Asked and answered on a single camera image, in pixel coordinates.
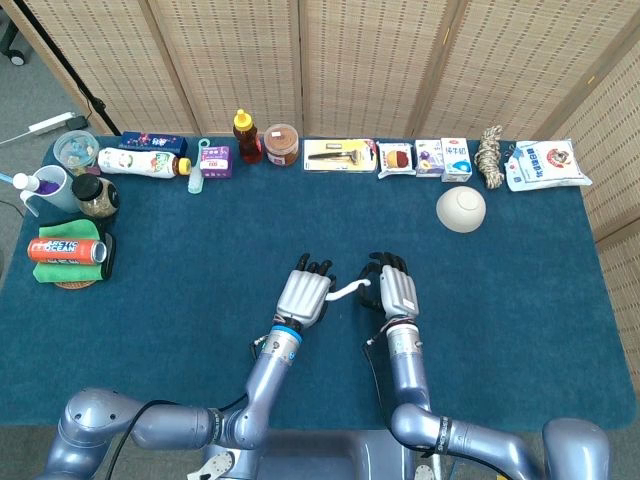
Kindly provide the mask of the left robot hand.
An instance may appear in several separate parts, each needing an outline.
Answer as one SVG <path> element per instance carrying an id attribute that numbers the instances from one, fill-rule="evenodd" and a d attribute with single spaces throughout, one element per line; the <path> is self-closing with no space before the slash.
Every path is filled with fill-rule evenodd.
<path id="1" fill-rule="evenodd" d="M 324 315 L 326 296 L 335 285 L 328 274 L 331 260 L 310 261 L 304 253 L 289 274 L 278 299 L 274 324 L 287 326 L 296 332 L 308 329 Z"/>

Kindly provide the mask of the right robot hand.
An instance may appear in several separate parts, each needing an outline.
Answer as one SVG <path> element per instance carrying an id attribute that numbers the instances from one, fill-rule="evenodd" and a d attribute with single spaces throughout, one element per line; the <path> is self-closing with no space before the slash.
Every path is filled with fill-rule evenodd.
<path id="1" fill-rule="evenodd" d="M 414 320 L 420 313 L 419 303 L 415 283 L 409 275 L 406 262 L 390 252 L 373 252 L 369 254 L 369 258 L 371 261 L 363 267 L 358 279 L 368 279 L 371 274 L 377 274 L 380 299 L 370 297 L 367 287 L 360 285 L 357 289 L 360 304 L 383 312 L 386 320 L 396 317 Z"/>

